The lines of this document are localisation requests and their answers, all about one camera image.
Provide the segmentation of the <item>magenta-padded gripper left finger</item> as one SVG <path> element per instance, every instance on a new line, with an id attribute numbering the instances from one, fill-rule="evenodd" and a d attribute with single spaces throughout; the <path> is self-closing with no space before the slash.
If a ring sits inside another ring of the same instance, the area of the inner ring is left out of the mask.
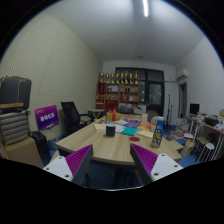
<path id="1" fill-rule="evenodd" d="M 81 185 L 92 157 L 93 145 L 90 144 L 66 157 L 57 156 L 44 167 L 44 170 L 67 181 Z"/>

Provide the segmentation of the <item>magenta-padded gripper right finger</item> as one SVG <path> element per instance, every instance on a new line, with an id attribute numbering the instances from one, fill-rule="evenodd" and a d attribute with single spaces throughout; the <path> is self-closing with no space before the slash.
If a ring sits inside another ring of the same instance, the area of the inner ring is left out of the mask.
<path id="1" fill-rule="evenodd" d="M 136 144 L 130 144 L 130 154 L 144 185 L 164 178 L 182 169 L 167 154 L 159 155 Z"/>

